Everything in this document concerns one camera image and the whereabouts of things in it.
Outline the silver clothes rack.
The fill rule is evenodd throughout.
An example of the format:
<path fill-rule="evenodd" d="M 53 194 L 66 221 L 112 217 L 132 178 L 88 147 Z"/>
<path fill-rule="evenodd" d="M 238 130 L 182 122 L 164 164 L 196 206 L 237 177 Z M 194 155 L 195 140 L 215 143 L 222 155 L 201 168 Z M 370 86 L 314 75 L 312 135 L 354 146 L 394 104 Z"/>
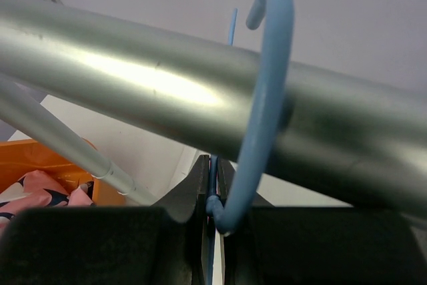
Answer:
<path fill-rule="evenodd" d="M 1 0 L 1 73 L 235 160 L 258 53 L 43 0 Z M 292 62 L 266 173 L 426 217 L 426 96 Z"/>

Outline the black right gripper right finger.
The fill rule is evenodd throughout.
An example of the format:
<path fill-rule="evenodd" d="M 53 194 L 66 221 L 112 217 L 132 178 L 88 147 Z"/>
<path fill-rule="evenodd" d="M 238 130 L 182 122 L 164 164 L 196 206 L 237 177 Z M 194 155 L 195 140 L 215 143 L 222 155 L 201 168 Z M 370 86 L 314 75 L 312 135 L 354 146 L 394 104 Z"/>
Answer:
<path fill-rule="evenodd" d="M 224 238 L 226 284 L 425 284 L 426 259 L 397 213 L 275 207 L 256 195 Z"/>

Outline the orange plastic laundry basket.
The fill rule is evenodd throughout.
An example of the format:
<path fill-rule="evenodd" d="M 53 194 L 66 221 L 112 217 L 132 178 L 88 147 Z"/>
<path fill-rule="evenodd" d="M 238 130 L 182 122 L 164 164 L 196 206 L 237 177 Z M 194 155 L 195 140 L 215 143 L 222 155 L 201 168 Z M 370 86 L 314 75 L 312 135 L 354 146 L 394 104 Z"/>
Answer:
<path fill-rule="evenodd" d="M 27 172 L 41 170 L 56 179 L 67 192 L 92 181 L 92 200 L 98 206 L 123 206 L 125 197 L 110 185 L 95 179 L 85 170 L 53 150 L 33 140 L 1 143 L 1 191 L 6 190 Z"/>

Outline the pink shark print shorts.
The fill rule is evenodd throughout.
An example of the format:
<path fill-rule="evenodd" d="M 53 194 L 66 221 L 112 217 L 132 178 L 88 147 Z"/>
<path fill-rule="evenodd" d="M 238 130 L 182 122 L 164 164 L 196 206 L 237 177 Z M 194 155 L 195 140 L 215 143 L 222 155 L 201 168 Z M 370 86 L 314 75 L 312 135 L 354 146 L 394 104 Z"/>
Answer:
<path fill-rule="evenodd" d="M 92 206 L 89 185 L 81 184 L 72 192 L 47 173 L 35 170 L 24 174 L 1 192 L 1 229 L 23 210 L 29 208 Z"/>

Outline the blue wire hanger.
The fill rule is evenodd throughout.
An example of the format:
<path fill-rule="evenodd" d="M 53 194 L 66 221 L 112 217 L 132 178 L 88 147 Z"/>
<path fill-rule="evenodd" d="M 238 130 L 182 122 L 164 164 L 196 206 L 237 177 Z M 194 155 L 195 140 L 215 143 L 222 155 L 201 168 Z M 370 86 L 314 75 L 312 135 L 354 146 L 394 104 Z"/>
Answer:
<path fill-rule="evenodd" d="M 253 101 L 238 156 L 230 195 L 222 202 L 217 193 L 219 158 L 210 158 L 205 212 L 208 216 L 206 284 L 214 274 L 215 234 L 235 232 L 255 197 L 280 122 L 294 33 L 294 0 L 254 0 L 246 19 L 248 29 L 264 26 L 260 67 Z"/>

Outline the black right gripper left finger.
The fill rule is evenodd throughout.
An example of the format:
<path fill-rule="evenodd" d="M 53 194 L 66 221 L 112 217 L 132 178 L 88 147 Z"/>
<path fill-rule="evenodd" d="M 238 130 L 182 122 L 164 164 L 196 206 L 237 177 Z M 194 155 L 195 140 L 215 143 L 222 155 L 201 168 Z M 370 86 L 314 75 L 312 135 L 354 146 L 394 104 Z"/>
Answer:
<path fill-rule="evenodd" d="M 152 206 L 32 208 L 1 237 L 2 284 L 203 284 L 209 158 Z"/>

